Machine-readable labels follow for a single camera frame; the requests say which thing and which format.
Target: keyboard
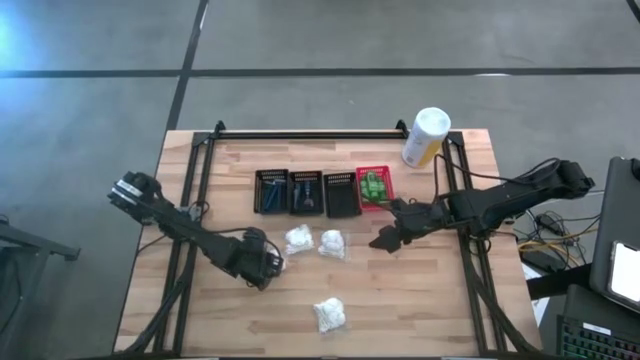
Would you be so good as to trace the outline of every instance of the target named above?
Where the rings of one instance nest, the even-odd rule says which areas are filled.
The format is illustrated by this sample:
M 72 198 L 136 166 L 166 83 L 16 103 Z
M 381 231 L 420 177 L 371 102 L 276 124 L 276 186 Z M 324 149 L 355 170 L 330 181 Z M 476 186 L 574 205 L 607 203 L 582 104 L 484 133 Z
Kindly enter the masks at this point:
M 559 316 L 558 354 L 587 359 L 640 360 L 640 334 L 620 334 L 612 329 Z

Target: black tray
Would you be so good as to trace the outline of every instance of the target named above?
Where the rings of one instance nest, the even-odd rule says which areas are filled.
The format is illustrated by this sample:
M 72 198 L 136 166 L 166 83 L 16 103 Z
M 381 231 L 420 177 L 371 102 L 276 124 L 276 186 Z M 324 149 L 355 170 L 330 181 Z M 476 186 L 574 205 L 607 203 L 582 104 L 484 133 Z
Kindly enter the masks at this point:
M 289 212 L 292 215 L 316 215 L 324 212 L 322 194 L 322 171 L 299 171 L 289 173 Z M 309 183 L 309 199 L 313 205 L 305 205 L 305 185 Z M 296 199 L 296 188 L 300 193 Z
M 282 214 L 289 211 L 289 198 L 287 196 L 287 175 L 289 170 L 287 169 L 274 169 L 274 170 L 258 170 L 256 171 L 256 183 L 255 183 L 255 195 L 253 198 L 253 212 L 260 214 Z M 271 185 L 268 182 L 274 180 L 283 180 L 282 189 L 276 198 L 272 200 L 272 205 L 269 209 L 265 210 L 268 196 L 270 194 Z
M 324 190 L 327 217 L 345 218 L 362 214 L 358 200 L 356 173 L 325 175 Z

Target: green object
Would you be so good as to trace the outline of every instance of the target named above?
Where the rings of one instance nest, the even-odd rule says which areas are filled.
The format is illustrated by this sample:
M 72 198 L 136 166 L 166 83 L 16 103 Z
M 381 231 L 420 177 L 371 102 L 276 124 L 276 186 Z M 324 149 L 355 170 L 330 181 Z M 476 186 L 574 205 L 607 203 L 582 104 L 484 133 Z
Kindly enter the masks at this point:
M 360 190 L 363 202 L 380 203 L 389 199 L 387 187 L 375 171 L 367 172 L 366 176 L 360 180 Z

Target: plastic bag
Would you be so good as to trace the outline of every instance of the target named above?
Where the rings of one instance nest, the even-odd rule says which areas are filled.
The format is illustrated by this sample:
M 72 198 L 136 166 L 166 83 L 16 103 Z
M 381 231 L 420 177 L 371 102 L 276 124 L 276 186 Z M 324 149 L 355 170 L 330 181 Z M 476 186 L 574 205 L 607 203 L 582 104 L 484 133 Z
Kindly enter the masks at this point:
M 287 255 L 311 250 L 314 247 L 311 230 L 306 224 L 289 230 L 284 238 L 287 240 L 287 246 L 284 250 Z
M 321 334 L 337 329 L 347 322 L 344 314 L 344 305 L 338 298 L 330 298 L 315 304 L 313 305 L 313 310 L 318 317 L 318 331 Z
M 325 231 L 322 234 L 318 252 L 324 256 L 331 256 L 341 260 L 347 259 L 347 242 L 338 230 Z

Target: red tray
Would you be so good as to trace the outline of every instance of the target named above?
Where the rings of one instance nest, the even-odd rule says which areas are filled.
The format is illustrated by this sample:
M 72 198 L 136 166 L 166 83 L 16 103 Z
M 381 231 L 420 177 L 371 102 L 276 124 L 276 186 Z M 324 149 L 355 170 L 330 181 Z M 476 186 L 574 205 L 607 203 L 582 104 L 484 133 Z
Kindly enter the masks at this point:
M 360 200 L 360 207 L 362 208 L 363 211 L 384 210 L 378 205 L 371 204 L 371 203 L 364 203 L 362 201 L 362 189 L 360 189 L 360 180 L 362 179 L 363 176 L 366 176 L 367 173 L 369 173 L 370 171 L 375 172 L 376 175 L 378 175 L 378 177 L 380 177 L 380 179 L 382 179 L 382 181 L 384 182 L 384 185 L 387 190 L 387 197 L 389 198 L 389 200 L 395 199 L 395 197 L 393 196 L 393 185 L 391 185 L 391 172 L 389 171 L 388 166 L 384 165 L 384 166 L 359 167 L 359 168 L 356 168 L 356 183 L 358 184 L 358 199 Z

